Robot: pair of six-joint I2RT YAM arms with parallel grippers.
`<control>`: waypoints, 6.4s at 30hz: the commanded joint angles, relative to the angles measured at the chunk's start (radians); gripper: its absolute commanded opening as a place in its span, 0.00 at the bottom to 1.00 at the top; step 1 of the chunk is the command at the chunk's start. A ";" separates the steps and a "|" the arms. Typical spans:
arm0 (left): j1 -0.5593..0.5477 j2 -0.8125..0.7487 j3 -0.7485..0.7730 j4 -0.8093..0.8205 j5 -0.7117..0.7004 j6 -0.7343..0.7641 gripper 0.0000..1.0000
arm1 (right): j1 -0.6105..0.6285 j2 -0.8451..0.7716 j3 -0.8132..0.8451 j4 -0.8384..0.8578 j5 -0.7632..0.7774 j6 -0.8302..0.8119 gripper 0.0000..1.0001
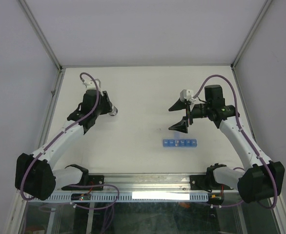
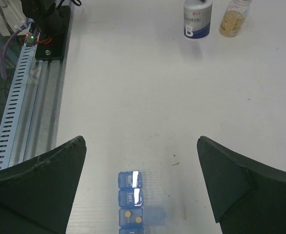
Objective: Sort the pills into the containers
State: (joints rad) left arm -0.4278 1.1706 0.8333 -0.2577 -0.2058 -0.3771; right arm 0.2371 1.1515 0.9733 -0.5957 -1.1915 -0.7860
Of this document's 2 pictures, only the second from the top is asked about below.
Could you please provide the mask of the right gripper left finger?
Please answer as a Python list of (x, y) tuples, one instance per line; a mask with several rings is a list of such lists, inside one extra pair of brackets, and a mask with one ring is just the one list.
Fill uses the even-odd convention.
[(0, 234), (64, 234), (86, 156), (77, 136), (0, 170)]

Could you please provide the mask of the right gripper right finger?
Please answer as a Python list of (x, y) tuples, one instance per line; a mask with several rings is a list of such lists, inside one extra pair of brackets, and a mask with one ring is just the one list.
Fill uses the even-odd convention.
[(224, 234), (286, 234), (286, 172), (202, 136), (199, 161)]

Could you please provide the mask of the blue weekly pill organizer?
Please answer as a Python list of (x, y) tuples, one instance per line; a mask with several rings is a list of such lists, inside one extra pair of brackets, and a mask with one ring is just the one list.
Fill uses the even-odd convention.
[[(145, 234), (146, 227), (167, 225), (167, 212), (165, 206), (146, 205), (144, 202), (144, 182), (142, 172), (119, 172), (118, 188), (120, 234)], [(126, 211), (131, 212), (130, 218), (124, 216)], [(143, 220), (141, 224), (135, 222), (135, 218), (138, 216)]]

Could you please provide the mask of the white cap pill bottle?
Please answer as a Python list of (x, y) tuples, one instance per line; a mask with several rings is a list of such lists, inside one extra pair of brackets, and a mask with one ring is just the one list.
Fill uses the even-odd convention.
[(186, 0), (184, 2), (184, 36), (201, 39), (210, 32), (213, 1)]

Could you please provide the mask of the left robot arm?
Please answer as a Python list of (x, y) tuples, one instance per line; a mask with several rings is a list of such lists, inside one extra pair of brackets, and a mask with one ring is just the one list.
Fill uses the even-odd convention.
[(34, 20), (46, 36), (55, 36), (63, 31), (63, 23), (54, 0), (21, 0), (22, 12)]

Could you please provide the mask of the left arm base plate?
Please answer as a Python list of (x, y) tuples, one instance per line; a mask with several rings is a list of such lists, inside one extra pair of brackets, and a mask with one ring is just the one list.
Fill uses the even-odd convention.
[(39, 18), (36, 22), (40, 32), (35, 54), (36, 60), (63, 60), (70, 18), (70, 6), (62, 5), (58, 8), (55, 4), (52, 4)]

